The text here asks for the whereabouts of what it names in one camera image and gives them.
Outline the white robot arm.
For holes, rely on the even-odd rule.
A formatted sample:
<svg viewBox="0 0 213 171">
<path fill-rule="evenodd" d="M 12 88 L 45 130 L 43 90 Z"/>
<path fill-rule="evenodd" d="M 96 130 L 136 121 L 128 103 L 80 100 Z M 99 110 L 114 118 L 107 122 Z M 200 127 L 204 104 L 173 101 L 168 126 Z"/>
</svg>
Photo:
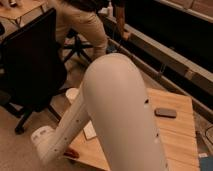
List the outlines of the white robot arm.
<svg viewBox="0 0 213 171">
<path fill-rule="evenodd" d="M 144 80 L 127 56 L 110 53 L 93 61 L 58 126 L 32 133 L 40 160 L 61 156 L 87 123 L 111 171 L 169 171 Z"/>
</svg>

